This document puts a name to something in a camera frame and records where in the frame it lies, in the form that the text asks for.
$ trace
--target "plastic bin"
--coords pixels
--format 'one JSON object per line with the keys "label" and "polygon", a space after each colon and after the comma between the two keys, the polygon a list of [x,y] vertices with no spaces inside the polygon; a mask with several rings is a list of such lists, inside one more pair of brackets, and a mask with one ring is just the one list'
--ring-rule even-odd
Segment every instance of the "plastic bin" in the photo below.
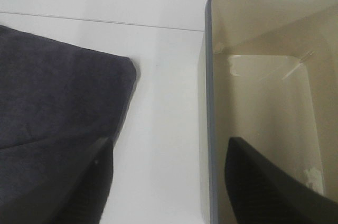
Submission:
{"label": "plastic bin", "polygon": [[338,0],[208,0],[199,61],[206,223],[237,223],[224,182],[234,136],[338,202],[337,81]]}

